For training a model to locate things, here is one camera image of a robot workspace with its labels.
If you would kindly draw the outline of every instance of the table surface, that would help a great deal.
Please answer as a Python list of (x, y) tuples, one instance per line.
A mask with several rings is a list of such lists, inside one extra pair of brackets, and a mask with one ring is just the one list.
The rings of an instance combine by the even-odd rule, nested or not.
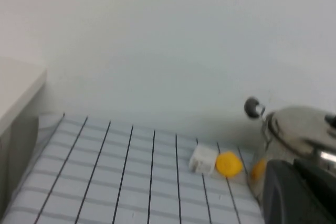
[[(38, 139), (55, 129), (46, 117)], [(197, 144), (236, 153), (244, 169), (230, 179), (190, 172)], [(246, 184), (252, 158), (237, 146), (65, 113), (3, 224), (262, 224)]]
[(0, 136), (46, 81), (45, 67), (0, 57)]

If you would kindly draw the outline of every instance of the white shelf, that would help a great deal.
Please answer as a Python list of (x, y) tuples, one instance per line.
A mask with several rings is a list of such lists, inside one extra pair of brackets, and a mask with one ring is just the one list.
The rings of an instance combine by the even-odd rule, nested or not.
[(0, 136), (46, 81), (46, 68), (0, 57)]

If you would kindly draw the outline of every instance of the grid-patterned tablecloth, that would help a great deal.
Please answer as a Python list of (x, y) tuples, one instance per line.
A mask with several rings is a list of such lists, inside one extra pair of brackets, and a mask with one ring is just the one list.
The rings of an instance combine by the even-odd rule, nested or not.
[(188, 170), (197, 145), (182, 137), (90, 117), (64, 116), (3, 224), (262, 224), (246, 185), (249, 150), (234, 179)]

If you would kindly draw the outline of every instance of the black handle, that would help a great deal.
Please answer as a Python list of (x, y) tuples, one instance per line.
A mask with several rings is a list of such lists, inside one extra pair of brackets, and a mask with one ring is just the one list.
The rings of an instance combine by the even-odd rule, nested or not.
[(330, 124), (331, 127), (336, 128), (336, 116), (328, 114), (324, 117), (325, 121)]
[(250, 97), (246, 100), (244, 110), (249, 118), (257, 119), (260, 117), (260, 114), (257, 112), (257, 106), (259, 104), (259, 101), (254, 97)]

